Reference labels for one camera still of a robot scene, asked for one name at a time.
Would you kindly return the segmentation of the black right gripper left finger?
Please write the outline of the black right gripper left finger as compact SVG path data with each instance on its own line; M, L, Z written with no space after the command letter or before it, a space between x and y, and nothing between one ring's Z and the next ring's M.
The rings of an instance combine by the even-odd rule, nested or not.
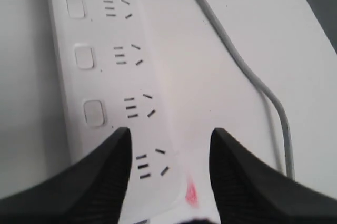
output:
M60 174L1 199L1 223L118 223L131 167L131 132L120 127Z

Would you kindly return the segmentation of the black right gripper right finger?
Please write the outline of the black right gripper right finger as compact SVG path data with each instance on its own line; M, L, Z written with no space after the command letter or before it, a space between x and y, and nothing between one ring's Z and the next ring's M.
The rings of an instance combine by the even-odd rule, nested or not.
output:
M210 142L210 180L221 223L336 223L336 200L259 160L223 128Z

